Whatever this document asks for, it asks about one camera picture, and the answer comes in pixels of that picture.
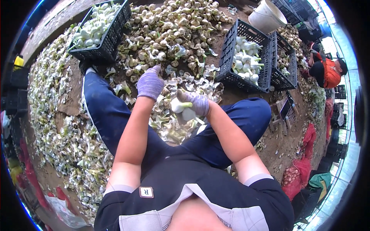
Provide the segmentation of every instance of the purple glove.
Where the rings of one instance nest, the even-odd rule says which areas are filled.
[[[145,71],[138,81],[138,97],[147,96],[157,101],[164,87],[163,79],[158,77],[161,72],[161,65],[156,65]]]
[[[180,102],[191,102],[193,106],[191,109],[199,116],[206,116],[209,111],[208,97],[206,95],[199,95],[195,92],[183,92],[180,89],[176,91],[176,97]]]

